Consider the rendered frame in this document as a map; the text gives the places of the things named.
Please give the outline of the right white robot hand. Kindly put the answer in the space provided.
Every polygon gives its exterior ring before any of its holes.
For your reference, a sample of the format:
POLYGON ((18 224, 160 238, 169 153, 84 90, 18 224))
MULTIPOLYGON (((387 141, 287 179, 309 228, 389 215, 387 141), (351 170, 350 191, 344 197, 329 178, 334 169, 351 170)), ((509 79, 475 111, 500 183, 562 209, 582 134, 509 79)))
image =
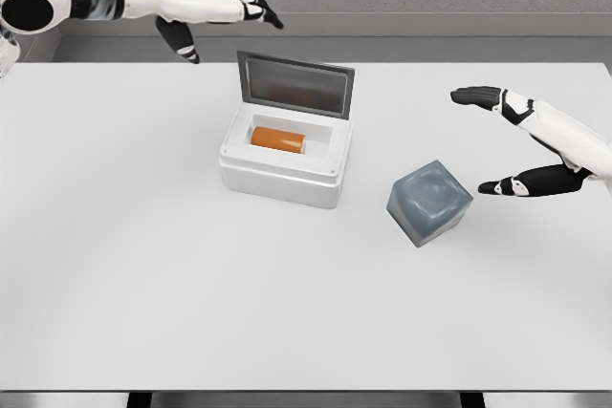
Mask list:
POLYGON ((557 154, 559 164, 523 171, 498 181, 481 183, 486 195, 545 197, 581 190, 587 181, 604 183, 612 197, 612 142, 543 100, 490 86, 458 88, 453 102, 496 113, 557 154))

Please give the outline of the grey translucent cube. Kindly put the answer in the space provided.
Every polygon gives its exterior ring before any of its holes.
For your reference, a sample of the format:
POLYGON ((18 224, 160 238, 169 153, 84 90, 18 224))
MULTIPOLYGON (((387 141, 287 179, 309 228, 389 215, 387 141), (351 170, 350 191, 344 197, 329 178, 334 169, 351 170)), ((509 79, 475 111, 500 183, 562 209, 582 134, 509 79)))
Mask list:
POLYGON ((415 247, 456 226, 473 201, 469 191, 438 161, 396 180, 386 210, 415 247))

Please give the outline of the orange cylinder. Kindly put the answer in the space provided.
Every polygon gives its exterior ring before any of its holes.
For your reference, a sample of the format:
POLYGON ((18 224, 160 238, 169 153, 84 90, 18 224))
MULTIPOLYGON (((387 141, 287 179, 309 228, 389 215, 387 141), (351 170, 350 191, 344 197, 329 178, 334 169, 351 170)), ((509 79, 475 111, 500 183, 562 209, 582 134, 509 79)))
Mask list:
POLYGON ((252 130, 251 145, 303 154, 305 151, 305 136, 294 132, 256 126, 252 130))

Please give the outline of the white box with open lid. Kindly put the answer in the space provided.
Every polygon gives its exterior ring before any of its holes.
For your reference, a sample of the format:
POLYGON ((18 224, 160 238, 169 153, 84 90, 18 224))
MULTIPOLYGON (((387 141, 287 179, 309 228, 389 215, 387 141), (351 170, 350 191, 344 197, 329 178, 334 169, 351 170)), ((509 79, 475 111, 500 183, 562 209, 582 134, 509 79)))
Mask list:
POLYGON ((240 51, 242 101, 220 148, 227 188, 337 206, 353 123, 352 68, 240 51))

